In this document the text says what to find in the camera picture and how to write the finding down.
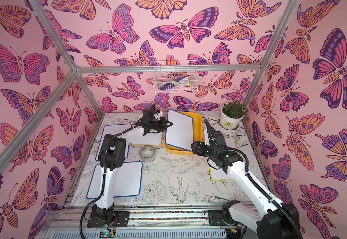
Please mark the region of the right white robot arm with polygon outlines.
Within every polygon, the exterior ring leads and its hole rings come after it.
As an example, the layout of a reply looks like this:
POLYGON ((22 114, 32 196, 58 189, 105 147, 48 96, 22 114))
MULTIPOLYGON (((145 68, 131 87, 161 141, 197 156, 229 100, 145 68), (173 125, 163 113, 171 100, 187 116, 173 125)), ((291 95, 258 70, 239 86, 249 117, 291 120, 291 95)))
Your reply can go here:
POLYGON ((271 193, 249 170, 247 155, 227 146, 222 132, 205 120, 205 141, 191 145, 193 154, 206 157, 210 168, 222 171, 245 192, 255 209, 249 209, 237 200, 223 205, 221 210, 228 225, 242 224, 257 233, 260 239, 301 239, 299 212, 291 203, 285 203, 271 193))

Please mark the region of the yellow plastic storage box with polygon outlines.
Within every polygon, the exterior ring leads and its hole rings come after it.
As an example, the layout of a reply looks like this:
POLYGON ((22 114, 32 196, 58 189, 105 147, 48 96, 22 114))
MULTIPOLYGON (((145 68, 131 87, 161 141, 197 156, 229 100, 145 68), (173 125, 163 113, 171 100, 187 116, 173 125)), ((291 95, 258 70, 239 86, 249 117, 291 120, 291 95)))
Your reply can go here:
POLYGON ((167 120, 173 125, 166 129, 164 148, 171 154, 192 156, 191 145, 202 141, 202 116, 194 112, 168 110, 167 120))

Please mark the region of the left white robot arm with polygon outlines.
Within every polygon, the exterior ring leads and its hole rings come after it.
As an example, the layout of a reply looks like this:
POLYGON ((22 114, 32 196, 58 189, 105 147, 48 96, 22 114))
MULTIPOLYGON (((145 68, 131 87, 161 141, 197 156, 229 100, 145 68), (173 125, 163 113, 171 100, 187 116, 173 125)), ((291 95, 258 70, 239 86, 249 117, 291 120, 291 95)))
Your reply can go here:
POLYGON ((160 133, 171 127, 173 123, 166 120, 160 110, 155 109, 155 104, 143 110, 143 115, 128 129, 116 133, 106 134, 102 144, 98 148, 97 158, 101 167, 100 192, 97 198, 89 202, 81 215, 79 222, 79 233, 83 238, 83 221, 87 210, 92 208, 89 220, 100 226, 114 225, 114 190, 118 169, 126 159, 126 147, 134 140, 141 138, 151 131, 160 133))

